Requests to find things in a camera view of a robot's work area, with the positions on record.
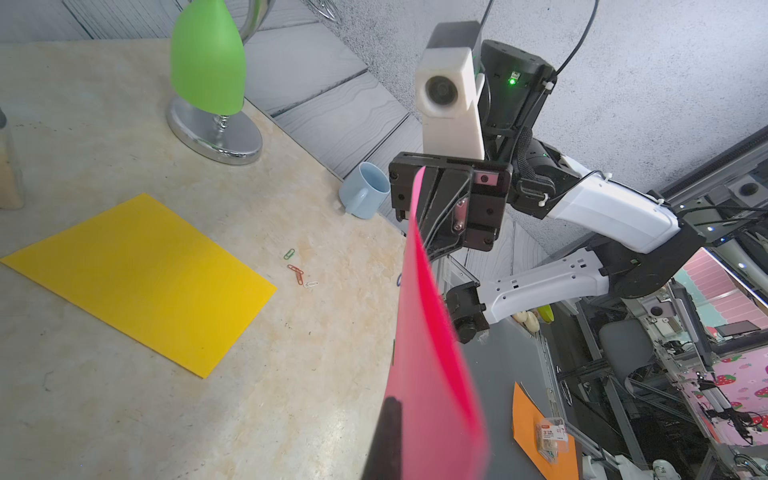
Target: light blue mug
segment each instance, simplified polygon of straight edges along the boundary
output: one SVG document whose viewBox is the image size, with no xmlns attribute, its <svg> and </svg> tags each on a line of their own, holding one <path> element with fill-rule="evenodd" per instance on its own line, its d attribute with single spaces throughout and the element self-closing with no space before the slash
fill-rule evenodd
<svg viewBox="0 0 768 480">
<path fill-rule="evenodd" d="M 389 178 L 369 162 L 360 162 L 339 189 L 339 199 L 348 214 L 369 219 L 389 195 Z"/>
</svg>

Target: gray wall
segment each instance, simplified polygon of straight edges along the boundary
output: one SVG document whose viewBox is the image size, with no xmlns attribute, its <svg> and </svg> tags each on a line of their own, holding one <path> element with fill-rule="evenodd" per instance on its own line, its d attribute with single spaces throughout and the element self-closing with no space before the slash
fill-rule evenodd
<svg viewBox="0 0 768 480">
<path fill-rule="evenodd" d="M 485 0 L 335 0 L 327 24 L 410 111 L 413 74 L 437 22 L 480 19 Z M 592 0 L 496 0 L 484 38 L 555 67 Z M 603 0 L 563 71 L 537 138 L 638 190 L 659 188 L 768 124 L 768 2 Z M 586 233 L 517 214 L 552 252 Z"/>
</svg>

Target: red paper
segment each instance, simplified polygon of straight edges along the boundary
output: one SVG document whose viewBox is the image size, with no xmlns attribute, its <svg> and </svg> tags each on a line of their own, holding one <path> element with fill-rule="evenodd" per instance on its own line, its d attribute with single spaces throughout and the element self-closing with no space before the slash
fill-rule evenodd
<svg viewBox="0 0 768 480">
<path fill-rule="evenodd" d="M 386 396 L 402 402 L 402 478 L 482 478 L 488 461 L 485 420 L 415 221 L 423 176 L 424 168 L 413 181 L 386 387 Z"/>
</svg>

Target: yellow folder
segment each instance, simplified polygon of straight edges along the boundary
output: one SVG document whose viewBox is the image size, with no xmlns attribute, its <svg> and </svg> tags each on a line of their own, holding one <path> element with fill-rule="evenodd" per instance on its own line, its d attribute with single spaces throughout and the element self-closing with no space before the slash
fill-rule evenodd
<svg viewBox="0 0 768 480">
<path fill-rule="evenodd" d="M 204 378 L 277 290 L 146 194 L 0 261 Z"/>
</svg>

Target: gray wooden panel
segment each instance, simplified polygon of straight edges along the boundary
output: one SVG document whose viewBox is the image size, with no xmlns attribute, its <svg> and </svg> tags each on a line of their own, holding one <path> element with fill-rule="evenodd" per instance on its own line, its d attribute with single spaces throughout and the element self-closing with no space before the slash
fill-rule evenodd
<svg viewBox="0 0 768 480">
<path fill-rule="evenodd" d="M 189 0 L 178 0 L 181 8 L 189 4 Z M 238 28 L 245 23 L 245 16 L 248 15 L 248 0 L 224 0 L 227 8 Z M 261 23 L 259 30 L 270 30 L 272 28 L 293 27 L 294 25 L 303 25 L 319 21 L 302 0 L 275 0 L 270 13 Z"/>
<path fill-rule="evenodd" d="M 512 272 L 516 275 L 540 264 L 547 252 L 519 223 L 515 222 L 515 243 L 512 255 Z"/>
<path fill-rule="evenodd" d="M 275 122 L 344 178 L 406 115 L 392 94 L 366 72 L 278 115 Z"/>
<path fill-rule="evenodd" d="M 10 0 L 0 4 L 0 43 L 91 38 L 61 0 Z"/>
<path fill-rule="evenodd" d="M 175 0 L 63 0 L 93 38 L 168 38 L 179 15 Z"/>
<path fill-rule="evenodd" d="M 502 231 L 493 244 L 493 250 L 470 250 L 464 267 L 478 280 L 496 280 L 512 274 L 512 249 L 515 244 L 515 222 L 505 212 Z"/>
<path fill-rule="evenodd" d="M 322 23 L 258 31 L 245 45 L 245 97 L 278 115 L 366 70 Z"/>
<path fill-rule="evenodd" d="M 424 151 L 422 141 L 422 123 L 409 115 L 386 140 L 370 154 L 366 161 L 371 162 L 383 172 L 389 169 L 391 162 L 402 151 L 421 154 Z"/>
<path fill-rule="evenodd" d="M 384 140 L 371 154 L 366 161 L 371 162 L 380 168 L 385 174 L 388 173 L 389 162 L 401 151 L 410 151 L 420 154 L 424 151 L 422 145 L 422 124 L 416 117 L 409 115 L 396 129 Z M 408 222 L 397 221 L 395 218 L 395 209 L 392 208 L 392 199 L 387 196 L 379 213 L 389 222 L 398 227 L 402 232 L 408 233 Z"/>
</svg>

